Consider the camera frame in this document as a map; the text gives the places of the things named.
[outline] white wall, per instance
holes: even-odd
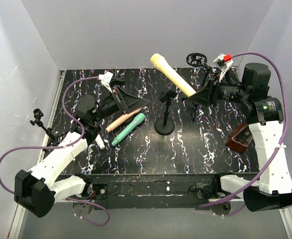
[[[23,145],[40,145],[43,132],[31,126],[33,109],[47,121],[57,89],[59,71],[20,0],[0,0],[0,157]],[[1,165],[11,189],[15,174],[36,162],[38,150],[9,155]],[[9,232],[16,203],[0,186],[0,238]]]
[[[292,0],[275,0],[262,22],[248,51],[258,51],[270,57],[280,69],[288,98],[289,129],[285,144],[292,176]],[[258,57],[244,57],[240,69],[248,62],[262,62]],[[281,98],[278,78],[273,72],[270,95]]]
[[[174,67],[245,51],[273,0],[22,0],[57,67]]]

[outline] teal microphone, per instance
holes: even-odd
[[[126,128],[124,128],[123,131],[119,135],[117,135],[116,138],[114,138],[112,146],[115,146],[116,144],[121,142],[130,132],[133,131],[134,128],[137,127],[137,125],[142,123],[144,120],[145,115],[143,113],[139,113],[137,116],[135,116],[133,121]]]

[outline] red button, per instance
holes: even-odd
[[[225,62],[230,61],[230,60],[231,60],[231,55],[230,54],[224,56],[224,61]]]

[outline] marble tabletop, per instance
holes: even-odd
[[[196,90],[203,80],[199,68],[177,68],[177,72]],[[61,98],[66,87],[78,80],[104,74],[106,70],[68,70],[59,97],[52,128],[56,134],[69,129],[71,120],[63,112]],[[116,147],[111,145],[114,137],[124,129],[122,125],[111,133],[106,127],[121,114],[117,112],[99,122],[100,135],[106,148],[100,150],[93,143],[68,165],[63,174],[82,172],[85,174],[179,174],[218,172],[258,172],[254,142],[245,153],[236,153],[225,146],[229,134],[244,120],[239,106],[220,101],[212,107],[199,106],[195,122],[194,107],[182,101],[184,94],[166,76],[156,69],[111,69],[115,76],[123,76],[128,93],[148,99],[150,103],[141,112],[146,120]],[[171,135],[161,136],[154,130],[155,120],[163,116],[165,104],[159,98],[161,92],[177,91],[172,100],[170,117],[175,122]],[[97,80],[82,82],[66,99],[66,108],[74,112],[78,99],[91,94],[99,100],[106,88]]]

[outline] gray floor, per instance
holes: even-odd
[[[116,209],[111,220],[96,227],[74,217],[72,203],[57,203],[44,218],[26,212],[20,239],[108,238],[108,239],[283,239],[288,238],[278,210],[239,214],[221,219],[203,215],[192,209]],[[93,211],[89,218],[106,219],[102,211]]]

